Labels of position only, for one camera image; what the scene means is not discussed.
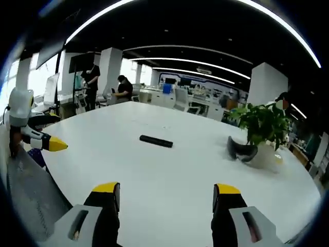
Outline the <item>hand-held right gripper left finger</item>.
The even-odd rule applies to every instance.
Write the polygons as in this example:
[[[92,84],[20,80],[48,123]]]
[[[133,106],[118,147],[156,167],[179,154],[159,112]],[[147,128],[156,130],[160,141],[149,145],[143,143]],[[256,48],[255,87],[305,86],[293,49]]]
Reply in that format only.
[[[120,183],[96,186],[84,204],[75,205],[54,224],[38,246],[119,246]]]

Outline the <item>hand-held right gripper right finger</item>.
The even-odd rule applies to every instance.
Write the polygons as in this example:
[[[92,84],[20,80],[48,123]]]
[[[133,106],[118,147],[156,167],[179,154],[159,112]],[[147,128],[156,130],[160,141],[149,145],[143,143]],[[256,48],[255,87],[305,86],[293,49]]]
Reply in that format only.
[[[275,225],[256,207],[247,206],[237,188],[215,184],[212,208],[213,246],[285,246]]]

